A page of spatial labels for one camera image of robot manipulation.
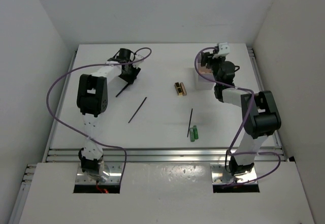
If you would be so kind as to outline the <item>black small round brush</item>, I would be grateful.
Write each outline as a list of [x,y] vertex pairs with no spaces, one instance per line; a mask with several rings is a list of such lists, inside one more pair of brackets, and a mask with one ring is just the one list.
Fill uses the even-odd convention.
[[118,94],[115,96],[116,98],[119,97],[128,87],[130,86],[130,83],[127,83],[121,91],[118,92]]

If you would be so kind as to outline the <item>beige makeup sponge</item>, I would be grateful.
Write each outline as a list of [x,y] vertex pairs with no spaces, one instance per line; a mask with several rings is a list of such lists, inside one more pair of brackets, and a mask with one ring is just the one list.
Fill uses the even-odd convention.
[[211,74],[212,70],[208,69],[206,67],[199,67],[199,72],[202,73],[202,74]]

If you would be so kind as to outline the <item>white three-compartment organizer box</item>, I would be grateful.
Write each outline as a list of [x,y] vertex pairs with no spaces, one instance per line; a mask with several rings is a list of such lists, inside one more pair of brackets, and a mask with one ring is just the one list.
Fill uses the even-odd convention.
[[[202,66],[202,58],[203,54],[201,53],[198,62],[197,62],[197,68],[199,70],[199,67],[207,67],[207,65]],[[194,70],[194,78],[195,78],[195,84],[196,84],[196,90],[212,90],[213,87],[215,86],[215,83],[211,82],[210,80],[214,80],[213,73],[211,74],[202,74],[201,75],[205,76],[208,78],[205,79],[201,77],[196,70]]]

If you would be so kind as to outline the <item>green tube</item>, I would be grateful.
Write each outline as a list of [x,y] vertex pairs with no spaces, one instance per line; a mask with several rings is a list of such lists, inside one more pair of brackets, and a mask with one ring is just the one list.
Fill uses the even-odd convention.
[[193,130],[192,127],[189,129],[189,138],[190,138],[190,141],[191,142],[194,142],[195,141],[194,130]]
[[193,126],[193,134],[194,134],[195,140],[197,140],[199,138],[199,134],[198,134],[198,128],[196,125]]

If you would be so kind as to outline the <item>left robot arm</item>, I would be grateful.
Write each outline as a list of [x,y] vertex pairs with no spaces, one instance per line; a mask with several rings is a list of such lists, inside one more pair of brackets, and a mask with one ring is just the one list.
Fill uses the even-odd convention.
[[91,74],[82,74],[79,79],[77,107],[83,117],[85,144],[79,151],[81,168],[89,175],[101,177],[104,173],[103,147],[94,140],[100,136],[100,122],[108,105],[108,84],[116,77],[133,84],[140,72],[143,56],[121,48],[104,66]]

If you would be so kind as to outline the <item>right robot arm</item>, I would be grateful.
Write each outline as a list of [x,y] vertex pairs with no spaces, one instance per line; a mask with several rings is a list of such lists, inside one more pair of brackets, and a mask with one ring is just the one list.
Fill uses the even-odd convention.
[[236,87],[235,73],[239,66],[227,61],[225,55],[217,51],[202,52],[199,55],[200,66],[210,69],[216,82],[215,97],[222,103],[237,106],[242,111],[242,123],[239,131],[244,136],[237,150],[231,153],[231,143],[226,156],[230,157],[225,169],[232,175],[251,171],[254,159],[262,144],[281,127],[281,118],[270,91],[254,93],[252,90]]

